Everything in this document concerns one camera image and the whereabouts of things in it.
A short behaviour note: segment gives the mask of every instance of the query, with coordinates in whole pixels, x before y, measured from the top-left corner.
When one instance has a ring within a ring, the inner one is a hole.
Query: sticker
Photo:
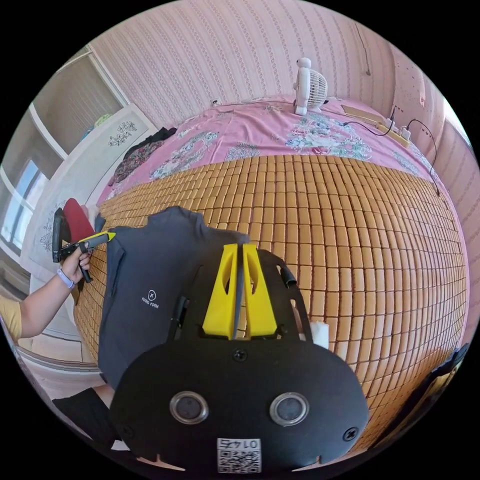
[[[217,438],[216,451],[220,474],[259,474],[262,471],[259,438]]]

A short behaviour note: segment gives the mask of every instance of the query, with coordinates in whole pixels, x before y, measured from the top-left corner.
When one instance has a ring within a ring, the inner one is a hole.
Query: black cable
[[[356,32],[358,33],[358,38],[360,38],[361,46],[363,47],[363,50],[365,51],[365,60],[366,60],[366,72],[365,73],[368,76],[370,76],[371,73],[370,73],[370,65],[369,65],[369,56],[367,54],[367,49],[365,48],[364,39],[360,35],[359,26],[357,25],[356,22],[354,22],[354,24],[355,24]]]
[[[394,126],[394,118],[395,118],[395,110],[393,110],[390,120],[390,126],[388,127],[388,130],[385,133],[376,133],[373,130],[370,130],[367,126],[365,126],[363,123],[360,123],[359,121],[346,121],[343,123],[343,126],[345,127],[346,125],[350,124],[357,124],[363,127],[364,129],[368,130],[372,135],[375,135],[376,137],[384,137],[385,135],[388,135],[390,133],[390,130],[392,130],[392,127]]]
[[[435,156],[433,157],[433,162],[431,163],[430,171],[428,172],[428,174],[430,175],[431,181],[435,185],[436,194],[438,196],[440,196],[440,189],[439,189],[438,185],[435,183],[435,179],[432,175],[432,170],[434,169],[435,160],[437,160],[437,154],[438,154],[437,144],[435,143],[434,136],[433,136],[432,132],[430,131],[430,129],[422,121],[417,120],[416,118],[413,118],[412,120],[410,120],[408,122],[408,125],[406,126],[406,129],[407,129],[408,132],[410,131],[410,125],[412,124],[412,122],[418,122],[419,124],[423,125],[428,130],[428,133],[430,134],[431,141],[433,142],[433,148],[435,148]]]

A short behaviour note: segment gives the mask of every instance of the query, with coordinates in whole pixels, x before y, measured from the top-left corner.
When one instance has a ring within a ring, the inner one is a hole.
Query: person's hand
[[[91,253],[82,253],[80,247],[78,247],[70,256],[68,256],[61,269],[63,273],[76,285],[84,276],[80,270],[80,265],[84,270],[90,269],[90,257]]]

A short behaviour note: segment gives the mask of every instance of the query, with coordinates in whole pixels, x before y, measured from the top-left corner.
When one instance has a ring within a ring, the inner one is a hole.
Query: screw
[[[236,362],[244,362],[248,357],[247,352],[242,348],[236,348],[232,356]]]
[[[351,442],[353,439],[357,437],[358,434],[359,434],[359,429],[356,426],[353,426],[343,434],[343,440],[345,442]]]
[[[121,432],[123,434],[123,437],[127,440],[130,440],[134,437],[134,431],[132,430],[131,427],[128,425],[125,425],[122,429]]]

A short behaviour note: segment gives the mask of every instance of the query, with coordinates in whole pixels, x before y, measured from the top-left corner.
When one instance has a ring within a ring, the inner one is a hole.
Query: smartwatch
[[[72,289],[74,287],[74,283],[72,280],[70,280],[62,271],[61,268],[59,268],[57,271],[56,271],[57,275],[62,279],[63,283],[69,288],[69,289]]]

